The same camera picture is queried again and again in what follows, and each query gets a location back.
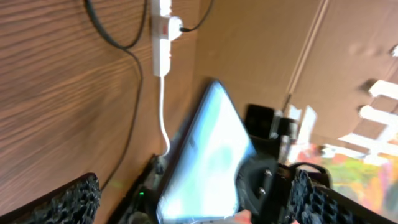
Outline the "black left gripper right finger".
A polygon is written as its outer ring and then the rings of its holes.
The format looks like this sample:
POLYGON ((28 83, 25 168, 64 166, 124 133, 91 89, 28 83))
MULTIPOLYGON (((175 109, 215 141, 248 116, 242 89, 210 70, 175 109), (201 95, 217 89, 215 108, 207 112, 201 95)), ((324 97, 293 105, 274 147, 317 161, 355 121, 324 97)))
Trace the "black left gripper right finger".
POLYGON ((292 181, 287 202, 288 223, 393 224, 338 192, 315 182, 301 170, 292 181))

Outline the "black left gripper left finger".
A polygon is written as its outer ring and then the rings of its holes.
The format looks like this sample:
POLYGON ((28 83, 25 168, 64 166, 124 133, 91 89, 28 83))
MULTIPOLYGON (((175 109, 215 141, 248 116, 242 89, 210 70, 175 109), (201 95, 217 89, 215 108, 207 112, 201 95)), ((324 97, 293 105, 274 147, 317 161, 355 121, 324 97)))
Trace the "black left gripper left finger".
POLYGON ((92 224, 100 199, 99 180, 94 173, 87 173, 2 215, 1 224, 92 224))

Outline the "blue Samsung Galaxy smartphone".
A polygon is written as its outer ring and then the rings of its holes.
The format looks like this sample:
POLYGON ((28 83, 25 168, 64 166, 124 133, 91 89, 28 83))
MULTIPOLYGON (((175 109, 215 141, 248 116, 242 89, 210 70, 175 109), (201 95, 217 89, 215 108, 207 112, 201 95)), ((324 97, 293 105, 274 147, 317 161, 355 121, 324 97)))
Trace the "blue Samsung Galaxy smartphone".
POLYGON ((225 87, 211 82, 170 162, 156 209, 159 223, 199 223, 239 209, 236 176, 256 153, 225 87))

